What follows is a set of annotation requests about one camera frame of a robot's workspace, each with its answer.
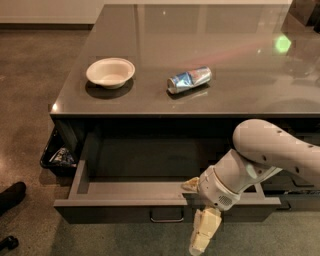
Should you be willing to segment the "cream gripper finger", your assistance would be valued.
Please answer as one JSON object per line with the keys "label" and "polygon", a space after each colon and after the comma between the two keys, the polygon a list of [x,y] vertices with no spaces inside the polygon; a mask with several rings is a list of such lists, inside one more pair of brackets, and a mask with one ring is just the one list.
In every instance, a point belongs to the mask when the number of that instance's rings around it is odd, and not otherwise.
{"label": "cream gripper finger", "polygon": [[221,221],[221,212],[218,209],[206,207],[196,211],[189,245],[192,256],[200,256],[205,252]]}
{"label": "cream gripper finger", "polygon": [[181,187],[189,192],[198,192],[198,184],[199,184],[199,178],[193,177],[185,182],[182,183]]}

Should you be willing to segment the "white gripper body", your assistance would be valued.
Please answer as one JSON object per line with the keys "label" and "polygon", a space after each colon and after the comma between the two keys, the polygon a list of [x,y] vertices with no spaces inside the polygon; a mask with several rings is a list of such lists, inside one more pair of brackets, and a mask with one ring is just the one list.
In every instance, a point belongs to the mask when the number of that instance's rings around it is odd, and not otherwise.
{"label": "white gripper body", "polygon": [[213,165],[199,177],[197,191],[203,203],[220,211],[228,211],[240,200],[240,195],[228,189],[218,178]]}

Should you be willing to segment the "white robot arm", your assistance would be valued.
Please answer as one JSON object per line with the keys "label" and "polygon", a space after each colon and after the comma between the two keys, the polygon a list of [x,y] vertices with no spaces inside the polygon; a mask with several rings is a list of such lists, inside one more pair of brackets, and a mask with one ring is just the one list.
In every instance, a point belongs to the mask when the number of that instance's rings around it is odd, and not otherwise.
{"label": "white robot arm", "polygon": [[282,170],[319,185],[320,147],[268,121],[243,121],[233,132],[233,144],[216,164],[182,184],[183,189],[196,192],[205,205],[195,213],[189,245],[192,256],[205,252],[221,224],[221,213],[231,209],[250,186]]}

